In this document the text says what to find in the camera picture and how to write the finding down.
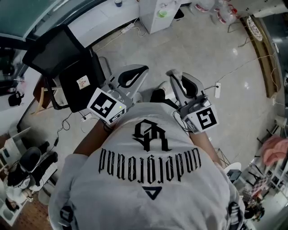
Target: white floor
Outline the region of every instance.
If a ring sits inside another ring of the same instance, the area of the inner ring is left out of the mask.
[[[206,88],[242,64],[257,58],[251,43],[238,48],[247,36],[243,28],[228,34],[227,26],[213,24],[208,14],[191,14],[188,8],[181,9],[185,17],[173,22],[171,27],[143,38],[137,36],[137,30],[130,30],[97,52],[98,56],[105,56],[109,60],[112,71],[123,65],[147,65],[150,71],[140,88],[146,100],[153,88],[168,80],[165,75],[167,70],[176,68],[187,72],[202,81]],[[145,32],[139,22],[136,25],[141,28],[140,34]],[[119,34],[116,32],[96,44],[94,51]],[[219,99],[214,98],[214,89],[207,90],[220,120],[220,124],[207,133],[214,147],[221,148],[230,162],[239,161],[245,167],[258,149],[256,138],[264,136],[266,128],[272,127],[276,109],[272,106],[272,100],[266,98],[257,60],[249,62],[220,82]],[[69,109],[51,109],[37,116],[26,115],[22,126],[32,126],[38,140],[48,140],[52,145],[62,120],[69,114]],[[57,175],[61,172],[65,157],[74,151],[85,136],[80,129],[79,113],[72,114],[68,121],[70,130],[59,133],[59,144],[54,148],[59,154],[60,170]],[[95,123],[94,119],[82,123],[83,131],[88,132]]]

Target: pink fabric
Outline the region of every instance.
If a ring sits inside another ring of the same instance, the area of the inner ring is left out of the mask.
[[[263,144],[263,162],[265,165],[272,165],[275,161],[284,159],[288,149],[288,139],[273,135]]]

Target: office chair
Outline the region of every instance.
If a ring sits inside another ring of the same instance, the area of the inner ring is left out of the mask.
[[[54,109],[85,109],[95,92],[105,81],[97,55],[84,48],[67,25],[57,26],[40,38],[26,52],[23,63],[40,72],[46,81]],[[67,105],[59,105],[54,97],[53,79],[59,76]],[[90,85],[80,89],[77,80],[87,76]]]

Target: person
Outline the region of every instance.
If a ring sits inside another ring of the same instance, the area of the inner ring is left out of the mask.
[[[185,132],[168,82],[65,159],[49,201],[54,230],[240,229],[244,204],[207,134]]]
[[[12,166],[8,176],[4,179],[4,187],[7,198],[5,204],[10,211],[15,212],[19,209],[19,204],[25,200],[33,201],[32,191],[29,189],[31,176],[35,181],[36,186],[40,186],[40,181],[52,163],[58,161],[58,154],[56,152],[49,154],[38,166],[35,167],[33,172],[28,173],[22,170],[20,164]]]

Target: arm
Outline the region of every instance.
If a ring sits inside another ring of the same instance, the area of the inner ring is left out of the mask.
[[[111,132],[104,129],[104,123],[98,120],[96,125],[81,141],[74,153],[90,156],[95,150],[100,148]]]
[[[194,145],[202,148],[210,156],[213,162],[217,162],[219,165],[222,166],[221,161],[217,156],[213,145],[209,141],[206,132],[199,134],[190,133],[189,135]]]

